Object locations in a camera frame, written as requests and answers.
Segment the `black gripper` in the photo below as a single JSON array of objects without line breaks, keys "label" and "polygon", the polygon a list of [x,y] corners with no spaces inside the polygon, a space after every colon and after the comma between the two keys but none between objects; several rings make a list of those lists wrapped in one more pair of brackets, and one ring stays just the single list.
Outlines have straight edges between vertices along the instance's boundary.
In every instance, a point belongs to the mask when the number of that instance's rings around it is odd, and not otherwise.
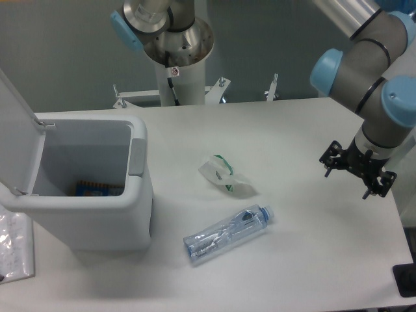
[{"label": "black gripper", "polygon": [[395,182],[397,174],[381,171],[384,161],[373,159],[371,156],[372,151],[367,150],[362,153],[357,146],[349,146],[344,150],[341,144],[334,140],[322,154],[319,162],[326,169],[325,177],[328,177],[332,170],[346,170],[362,179],[367,187],[363,199],[376,195],[384,198]]}]

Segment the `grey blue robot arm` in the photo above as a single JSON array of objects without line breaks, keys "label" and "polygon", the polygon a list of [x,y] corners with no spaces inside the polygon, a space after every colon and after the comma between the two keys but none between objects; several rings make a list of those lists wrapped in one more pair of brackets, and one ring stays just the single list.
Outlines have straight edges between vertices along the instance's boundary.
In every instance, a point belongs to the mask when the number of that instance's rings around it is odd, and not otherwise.
[{"label": "grey blue robot arm", "polygon": [[[327,169],[360,178],[366,195],[385,196],[396,174],[385,170],[393,152],[415,127],[415,79],[384,72],[415,39],[415,22],[403,12],[385,12],[375,1],[317,1],[316,6],[351,41],[344,53],[327,50],[310,83],[363,119],[348,148],[332,142],[320,158]],[[193,1],[125,1],[110,15],[120,40],[144,51],[155,65],[164,106],[206,104],[205,60],[213,32],[195,15]]]}]

